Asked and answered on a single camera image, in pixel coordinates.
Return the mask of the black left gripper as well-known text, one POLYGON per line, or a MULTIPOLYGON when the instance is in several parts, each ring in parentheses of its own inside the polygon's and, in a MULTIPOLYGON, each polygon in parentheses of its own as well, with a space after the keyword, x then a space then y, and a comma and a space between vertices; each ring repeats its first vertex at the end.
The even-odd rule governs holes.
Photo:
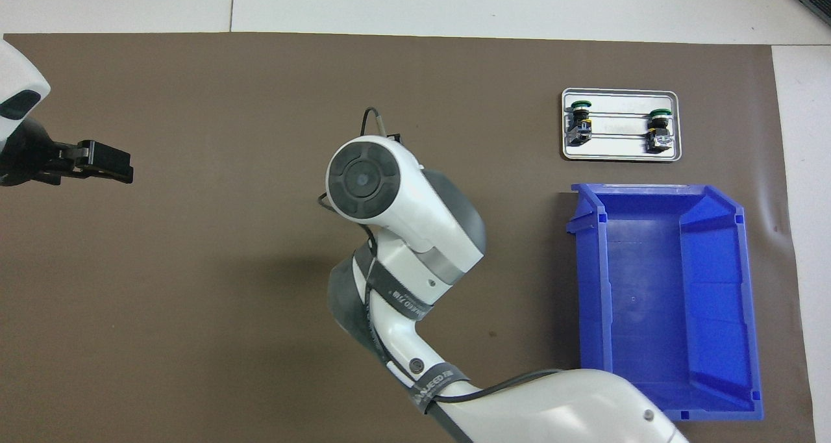
POLYGON ((74 161, 60 156, 62 151, 71 148, 74 148, 71 144, 55 142, 38 121, 23 120, 6 139, 2 150, 1 185, 17 186, 35 180, 57 186, 63 177, 97 177, 133 183, 130 153, 95 140, 83 140, 78 144, 78 172, 74 173, 74 161))

